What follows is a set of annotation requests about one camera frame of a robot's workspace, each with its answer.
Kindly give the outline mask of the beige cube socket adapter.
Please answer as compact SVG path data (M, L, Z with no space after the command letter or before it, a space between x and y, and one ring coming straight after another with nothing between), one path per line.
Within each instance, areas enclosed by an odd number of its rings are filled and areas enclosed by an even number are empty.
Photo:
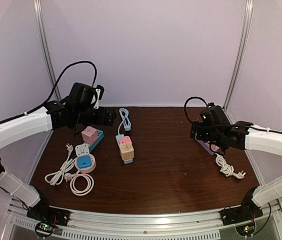
M132 143L119 144L119 152L123 161L127 161L135 157Z

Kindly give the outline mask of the light blue power strip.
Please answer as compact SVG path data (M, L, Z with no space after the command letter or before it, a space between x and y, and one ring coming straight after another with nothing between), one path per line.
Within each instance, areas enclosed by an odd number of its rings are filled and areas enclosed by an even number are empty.
M124 164L130 164L135 157L135 150L129 136L118 134L115 136L120 157Z

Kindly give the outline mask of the purple usb power strip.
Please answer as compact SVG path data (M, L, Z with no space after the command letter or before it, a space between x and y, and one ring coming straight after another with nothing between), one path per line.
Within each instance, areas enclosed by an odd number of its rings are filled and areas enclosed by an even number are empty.
M212 144L210 145L209 142L204 142L202 140L196 140L210 155L214 155L215 152L218 152L219 151L219 147Z

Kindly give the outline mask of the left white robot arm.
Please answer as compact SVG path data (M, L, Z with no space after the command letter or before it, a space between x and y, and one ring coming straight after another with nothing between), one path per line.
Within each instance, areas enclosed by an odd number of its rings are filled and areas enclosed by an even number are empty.
M111 107L81 106L73 108L56 100L49 101L32 113L0 123L0 150L6 146L38 133L50 132L63 127L74 129L77 124L89 126L112 126L117 115ZM42 222L53 218L53 211L47 207L43 197L31 185L26 184L5 169L0 158L0 187L20 199Z

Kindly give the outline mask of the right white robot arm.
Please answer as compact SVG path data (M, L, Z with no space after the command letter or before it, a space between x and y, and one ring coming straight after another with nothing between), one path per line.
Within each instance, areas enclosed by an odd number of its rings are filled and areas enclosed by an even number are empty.
M282 157L282 132L262 128L249 122L232 125L207 125L191 123L191 138L216 145L225 152L229 148L261 151ZM273 200L282 198L282 175L265 185L250 189L237 210L240 220L249 220L257 209Z

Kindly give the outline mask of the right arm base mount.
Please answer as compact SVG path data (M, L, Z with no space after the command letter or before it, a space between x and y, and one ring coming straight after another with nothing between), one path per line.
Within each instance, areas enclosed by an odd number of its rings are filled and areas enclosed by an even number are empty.
M263 216L260 208L252 209L246 205L237 207L225 207L220 211L221 220L224 226L238 224L241 222L252 221L253 218Z

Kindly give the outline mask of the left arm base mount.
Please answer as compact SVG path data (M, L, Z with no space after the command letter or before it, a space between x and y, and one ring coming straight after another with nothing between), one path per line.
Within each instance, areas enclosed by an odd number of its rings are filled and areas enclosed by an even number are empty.
M49 223L54 226L67 226L70 217L70 211L48 206L44 203L38 203L34 207L25 207L26 216L40 222Z

